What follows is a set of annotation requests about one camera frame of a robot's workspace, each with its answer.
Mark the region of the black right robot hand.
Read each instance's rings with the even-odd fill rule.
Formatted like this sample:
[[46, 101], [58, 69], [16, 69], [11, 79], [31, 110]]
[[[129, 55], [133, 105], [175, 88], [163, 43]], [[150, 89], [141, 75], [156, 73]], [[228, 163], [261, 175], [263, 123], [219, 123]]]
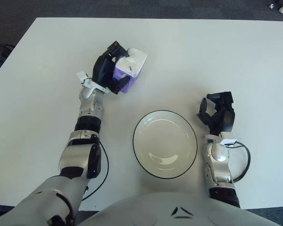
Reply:
[[[216, 112], [209, 115], [207, 110], [207, 99], [215, 104]], [[221, 132], [231, 132], [235, 119], [235, 112], [232, 107], [233, 97], [230, 91], [207, 94], [200, 104], [197, 117], [208, 126], [211, 135], [218, 136]]]

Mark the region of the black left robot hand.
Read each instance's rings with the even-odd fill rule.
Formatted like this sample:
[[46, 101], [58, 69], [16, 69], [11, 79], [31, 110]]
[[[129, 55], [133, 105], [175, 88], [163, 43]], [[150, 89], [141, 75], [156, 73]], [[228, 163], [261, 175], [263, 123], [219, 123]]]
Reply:
[[108, 88], [114, 94], [118, 94], [130, 81], [129, 76], [125, 76], [119, 80], [113, 78], [116, 62], [121, 57], [129, 57], [129, 54], [117, 41], [114, 41], [98, 57], [92, 71], [92, 81], [104, 88]]

